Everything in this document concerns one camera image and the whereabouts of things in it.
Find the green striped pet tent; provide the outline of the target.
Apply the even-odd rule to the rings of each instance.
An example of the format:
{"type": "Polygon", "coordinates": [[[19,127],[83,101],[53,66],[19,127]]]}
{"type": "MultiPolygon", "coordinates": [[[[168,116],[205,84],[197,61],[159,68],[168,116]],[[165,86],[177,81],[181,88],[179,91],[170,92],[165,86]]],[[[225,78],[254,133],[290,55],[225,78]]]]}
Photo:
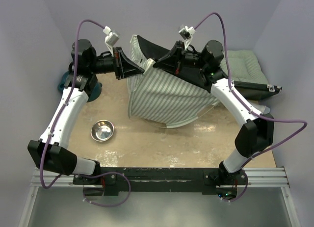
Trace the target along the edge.
{"type": "Polygon", "coordinates": [[[154,68],[155,61],[144,55],[142,37],[133,35],[131,60],[144,69],[128,78],[128,117],[141,118],[164,128],[189,124],[219,104],[206,90],[154,68]]]}

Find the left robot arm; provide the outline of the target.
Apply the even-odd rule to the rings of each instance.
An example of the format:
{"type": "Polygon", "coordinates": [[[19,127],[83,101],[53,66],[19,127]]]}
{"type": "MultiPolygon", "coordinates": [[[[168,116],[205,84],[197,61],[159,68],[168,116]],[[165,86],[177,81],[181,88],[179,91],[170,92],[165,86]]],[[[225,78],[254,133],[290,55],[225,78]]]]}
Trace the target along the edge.
{"type": "Polygon", "coordinates": [[[102,178],[98,162],[76,156],[67,147],[76,119],[89,100],[98,79],[97,74],[115,73],[118,80],[143,74],[144,70],[115,47],[108,55],[97,55],[87,39],[72,45],[72,67],[64,83],[61,101],[38,140],[27,146],[36,167],[62,175],[83,174],[91,184],[102,178]]]}

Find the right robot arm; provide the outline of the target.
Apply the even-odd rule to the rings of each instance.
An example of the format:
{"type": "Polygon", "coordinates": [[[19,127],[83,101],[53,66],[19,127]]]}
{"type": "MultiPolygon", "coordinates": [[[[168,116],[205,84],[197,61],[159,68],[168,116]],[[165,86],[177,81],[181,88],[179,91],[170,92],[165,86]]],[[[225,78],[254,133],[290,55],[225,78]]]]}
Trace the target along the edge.
{"type": "Polygon", "coordinates": [[[229,82],[220,68],[223,58],[223,46],[216,40],[208,41],[201,52],[186,51],[184,43],[177,41],[154,67],[205,89],[236,119],[240,131],[235,139],[235,149],[221,163],[218,173],[222,183],[230,184],[250,157],[273,143],[274,123],[270,114],[263,115],[229,82]]]}

